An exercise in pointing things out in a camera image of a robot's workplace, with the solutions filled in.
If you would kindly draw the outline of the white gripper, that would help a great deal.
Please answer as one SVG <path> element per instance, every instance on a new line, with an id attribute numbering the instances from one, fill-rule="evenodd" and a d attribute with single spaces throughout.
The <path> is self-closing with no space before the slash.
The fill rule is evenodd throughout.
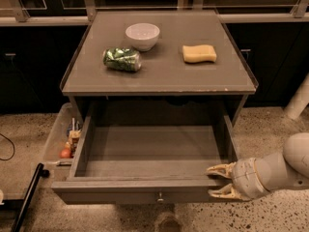
<path id="1" fill-rule="evenodd" d="M 209 189 L 211 197 L 249 201 L 269 194 L 261 183 L 255 166 L 255 159 L 240 159 L 236 163 L 224 163 L 211 166 L 206 170 L 209 176 L 232 178 L 232 184 L 220 189 Z"/>

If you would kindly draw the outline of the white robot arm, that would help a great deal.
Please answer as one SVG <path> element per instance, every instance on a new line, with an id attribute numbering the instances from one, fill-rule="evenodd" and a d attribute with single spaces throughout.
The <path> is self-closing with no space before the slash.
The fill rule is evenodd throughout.
<path id="1" fill-rule="evenodd" d="M 290 136 L 281 152 L 211 166 L 206 174 L 230 180 L 223 188 L 208 190 L 218 199 L 249 201 L 282 189 L 309 189 L 309 133 Z"/>

